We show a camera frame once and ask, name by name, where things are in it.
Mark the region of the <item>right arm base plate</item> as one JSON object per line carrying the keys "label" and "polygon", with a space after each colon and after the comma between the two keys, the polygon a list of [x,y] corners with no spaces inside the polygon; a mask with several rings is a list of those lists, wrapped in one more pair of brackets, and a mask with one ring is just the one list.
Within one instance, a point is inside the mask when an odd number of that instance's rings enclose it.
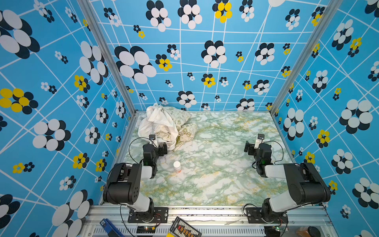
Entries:
{"label": "right arm base plate", "polygon": [[272,224],[280,225],[288,223],[288,215],[285,213],[276,213],[267,208],[246,207],[244,213],[247,216],[249,224]]}

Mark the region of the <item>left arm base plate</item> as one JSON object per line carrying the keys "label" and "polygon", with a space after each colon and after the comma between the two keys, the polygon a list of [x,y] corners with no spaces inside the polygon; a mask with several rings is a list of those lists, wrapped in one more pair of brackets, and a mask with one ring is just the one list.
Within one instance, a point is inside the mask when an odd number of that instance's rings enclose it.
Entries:
{"label": "left arm base plate", "polygon": [[136,212],[129,210],[128,223],[141,223],[141,224],[154,224],[154,223],[167,223],[169,208],[155,207],[149,209],[147,212]]}

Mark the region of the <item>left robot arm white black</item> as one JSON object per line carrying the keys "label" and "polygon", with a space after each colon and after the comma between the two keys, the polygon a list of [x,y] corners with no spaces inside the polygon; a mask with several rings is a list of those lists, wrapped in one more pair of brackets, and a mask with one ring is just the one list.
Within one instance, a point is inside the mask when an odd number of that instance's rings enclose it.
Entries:
{"label": "left robot arm white black", "polygon": [[143,145],[143,160],[138,164],[119,163],[112,168],[103,191],[103,201],[129,208],[129,223],[166,223],[167,207],[155,207],[152,198],[140,192],[142,180],[153,179],[157,173],[159,157],[167,155],[166,143],[157,147]]}

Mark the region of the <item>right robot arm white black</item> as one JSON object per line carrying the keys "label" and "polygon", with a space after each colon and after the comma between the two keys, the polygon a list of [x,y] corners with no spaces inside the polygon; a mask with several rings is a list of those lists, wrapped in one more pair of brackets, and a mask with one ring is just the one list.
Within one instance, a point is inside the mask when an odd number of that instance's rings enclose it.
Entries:
{"label": "right robot arm white black", "polygon": [[330,189],[312,163],[275,165],[271,162],[271,145],[265,142],[258,146],[246,142],[244,152],[254,157],[252,167],[261,177],[283,179],[287,183],[286,192],[264,200],[261,218],[265,222],[272,223],[300,206],[330,200]]}

